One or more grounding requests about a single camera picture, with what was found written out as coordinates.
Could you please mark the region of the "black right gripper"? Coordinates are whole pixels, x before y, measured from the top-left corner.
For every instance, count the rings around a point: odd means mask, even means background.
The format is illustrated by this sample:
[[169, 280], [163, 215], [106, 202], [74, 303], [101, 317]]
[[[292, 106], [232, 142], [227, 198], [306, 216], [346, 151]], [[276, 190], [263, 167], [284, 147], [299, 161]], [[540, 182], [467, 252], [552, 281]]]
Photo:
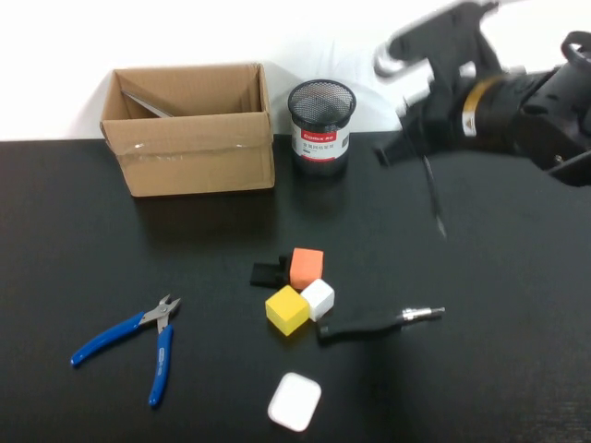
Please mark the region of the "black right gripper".
[[392, 143], [373, 150], [382, 167], [449, 148], [452, 108], [459, 97], [463, 73], [460, 65], [440, 69], [421, 59], [402, 63], [401, 80], [405, 89], [397, 111], [400, 129]]

